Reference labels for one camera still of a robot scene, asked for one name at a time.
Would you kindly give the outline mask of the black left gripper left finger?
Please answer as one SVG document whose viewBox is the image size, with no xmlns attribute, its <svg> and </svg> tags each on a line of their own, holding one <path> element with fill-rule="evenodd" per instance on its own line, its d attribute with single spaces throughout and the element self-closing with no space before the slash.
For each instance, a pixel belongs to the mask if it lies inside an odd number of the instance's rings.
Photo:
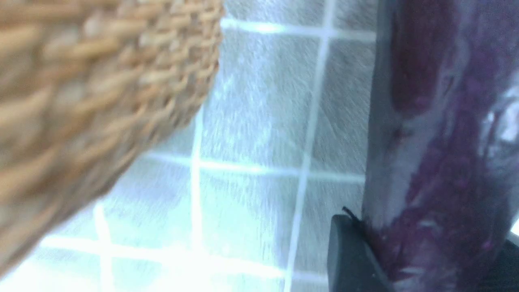
<svg viewBox="0 0 519 292">
<path fill-rule="evenodd" d="M 347 207 L 332 216 L 327 254 L 330 292 L 393 292 L 366 241 L 363 222 Z"/>
</svg>

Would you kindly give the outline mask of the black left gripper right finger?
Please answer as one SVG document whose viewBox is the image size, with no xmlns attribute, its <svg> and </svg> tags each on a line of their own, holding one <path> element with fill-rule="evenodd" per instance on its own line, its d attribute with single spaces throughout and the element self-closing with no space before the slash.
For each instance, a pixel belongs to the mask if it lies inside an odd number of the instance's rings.
<svg viewBox="0 0 519 292">
<path fill-rule="evenodd" d="M 519 248 L 507 240 L 488 275 L 478 285 L 479 292 L 519 290 Z"/>
</svg>

